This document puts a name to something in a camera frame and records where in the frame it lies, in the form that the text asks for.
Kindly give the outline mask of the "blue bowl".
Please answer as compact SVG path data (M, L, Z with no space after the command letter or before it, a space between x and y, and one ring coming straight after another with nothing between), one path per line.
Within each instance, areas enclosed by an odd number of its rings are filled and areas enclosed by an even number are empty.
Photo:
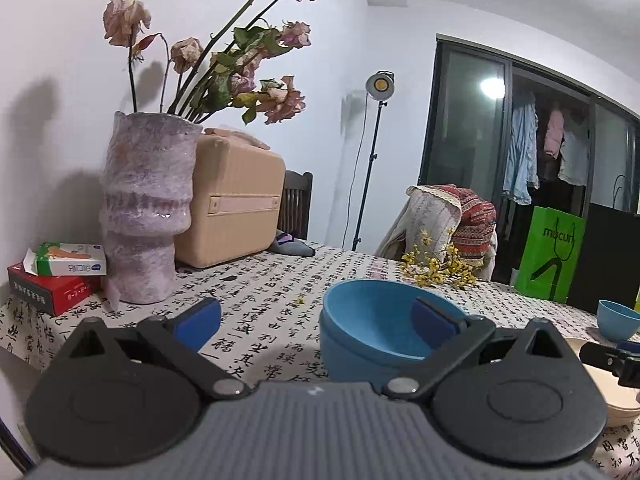
M368 382L381 390L402 368L433 353L462 320L448 299L416 286L352 280L332 286L320 312L320 350L334 382Z
M640 327L639 313L611 300L600 300L597 323L601 335L613 342L630 339Z

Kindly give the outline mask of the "cream plate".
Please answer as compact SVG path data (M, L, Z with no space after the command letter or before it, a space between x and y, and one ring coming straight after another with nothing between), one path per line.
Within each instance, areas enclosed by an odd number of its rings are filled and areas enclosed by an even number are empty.
M578 356L580 348L586 341L568 338L567 343ZM608 426L621 427L632 424L639 418L639 386L622 387L617 385L617 378L606 370L582 364L594 383L598 386L608 406Z

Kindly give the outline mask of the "black paper bag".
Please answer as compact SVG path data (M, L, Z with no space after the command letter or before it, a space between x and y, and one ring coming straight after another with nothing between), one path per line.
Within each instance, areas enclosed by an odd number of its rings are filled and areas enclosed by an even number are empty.
M609 203L588 207L580 248L566 303L595 314L600 300L633 309L639 291L639 216L625 202L626 177L619 174Z

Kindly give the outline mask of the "red box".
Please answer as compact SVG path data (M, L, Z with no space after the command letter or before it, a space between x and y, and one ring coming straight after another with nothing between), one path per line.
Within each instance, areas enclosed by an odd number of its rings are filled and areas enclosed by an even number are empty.
M35 276L21 263L7 269L12 295L55 318L101 289L99 276Z

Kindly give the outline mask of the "green paper bag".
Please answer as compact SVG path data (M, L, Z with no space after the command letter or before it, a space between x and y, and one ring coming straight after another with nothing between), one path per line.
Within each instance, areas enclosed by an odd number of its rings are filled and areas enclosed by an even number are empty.
M514 288L527 297L565 304L585 225L582 217L536 206Z

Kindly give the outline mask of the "white mask box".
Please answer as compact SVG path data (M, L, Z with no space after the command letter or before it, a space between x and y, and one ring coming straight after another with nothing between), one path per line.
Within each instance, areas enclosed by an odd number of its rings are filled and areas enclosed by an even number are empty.
M104 276L106 255L101 245L42 243L29 249L22 262L26 273L35 276Z

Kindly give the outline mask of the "yellow flower branch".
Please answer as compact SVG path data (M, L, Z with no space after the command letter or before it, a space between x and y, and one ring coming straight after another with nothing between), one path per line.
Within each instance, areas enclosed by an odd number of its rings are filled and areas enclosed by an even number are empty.
M445 245L441 257L427 255L427 249L433 244L433 237L422 230L420 243L414 244L400 259L399 269L404 278L421 288L449 285L462 289L478 283L478 277L474 273L475 266L460 257L453 242Z

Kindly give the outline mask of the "light blue hanging shirt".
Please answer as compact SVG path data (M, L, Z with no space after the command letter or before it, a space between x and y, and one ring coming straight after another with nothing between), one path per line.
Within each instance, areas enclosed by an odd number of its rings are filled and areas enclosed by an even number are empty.
M537 130L538 115L533 92L514 96L502 194L521 206L532 203L528 189L539 188Z

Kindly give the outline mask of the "white hanging garment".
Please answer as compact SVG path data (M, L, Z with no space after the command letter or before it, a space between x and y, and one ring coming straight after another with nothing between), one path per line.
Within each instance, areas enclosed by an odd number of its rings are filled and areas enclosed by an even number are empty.
M564 120L560 155L559 179L574 186L586 186L589 174L590 141L584 122L578 124L570 117Z

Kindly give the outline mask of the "chair draped with patterned cloths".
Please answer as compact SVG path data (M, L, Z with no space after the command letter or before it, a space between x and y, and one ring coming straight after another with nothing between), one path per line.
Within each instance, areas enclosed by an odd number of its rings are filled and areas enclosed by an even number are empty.
M454 184L411 185L406 195L375 255L398 261L416 248L442 260L451 244L477 278L490 281L498 249L494 204Z

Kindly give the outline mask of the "pink hanging garment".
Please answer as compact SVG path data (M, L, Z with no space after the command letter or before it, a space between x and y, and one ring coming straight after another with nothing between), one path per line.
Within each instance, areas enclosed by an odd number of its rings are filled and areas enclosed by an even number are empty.
M544 154L557 159L564 139L564 116L558 110L552 110L549 116L547 131L544 135Z

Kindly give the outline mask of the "purple textured vase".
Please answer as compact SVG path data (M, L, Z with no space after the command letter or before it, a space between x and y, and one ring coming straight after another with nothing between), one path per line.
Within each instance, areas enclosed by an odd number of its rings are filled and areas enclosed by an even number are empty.
M201 134L171 114L115 113L99 220L106 290L122 302L156 304L175 289L174 237L191 225Z

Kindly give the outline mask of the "grey purple pouch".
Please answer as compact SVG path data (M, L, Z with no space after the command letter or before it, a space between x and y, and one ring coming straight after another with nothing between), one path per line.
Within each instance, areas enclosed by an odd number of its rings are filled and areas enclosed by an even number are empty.
M316 251L291 233L277 230L276 237L267 248L268 252L295 257L313 257Z

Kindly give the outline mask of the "dark wooden chair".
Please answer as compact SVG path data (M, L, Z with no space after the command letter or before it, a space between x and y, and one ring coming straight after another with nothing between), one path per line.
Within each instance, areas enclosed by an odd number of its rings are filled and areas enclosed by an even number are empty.
M312 180L310 172L285 171L278 229L301 240L308 236Z

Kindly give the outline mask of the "black light stand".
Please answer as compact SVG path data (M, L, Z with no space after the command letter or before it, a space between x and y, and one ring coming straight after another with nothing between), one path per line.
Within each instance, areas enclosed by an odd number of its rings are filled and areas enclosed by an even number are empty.
M362 110L362 122L360 136L357 144L356 155L354 159L354 166L352 166L352 176L350 177L347 204L346 204L346 218L342 235L342 247L346 247L347 235L349 234L349 227L352 223L352 205L354 204L354 191L356 179L358 177L358 168L360 164L360 157L362 155L363 143L366 140L368 132L368 120L369 120L369 107L371 102L376 103L374 124L372 139L370 143L370 150L367 160L367 168L364 173L362 190L360 193L359 206L357 210L357 219L354 230L352 231L352 242L350 243L350 250L354 252L361 243L361 228L363 222L364 211L366 210L367 199L369 195L369 188L371 183L371 174L373 165L378 159L378 152L376 146L378 145L378 133L380 132L381 115L384 108L388 105L388 101L395 93L395 74L390 70L378 70L372 74L364 84L364 99Z

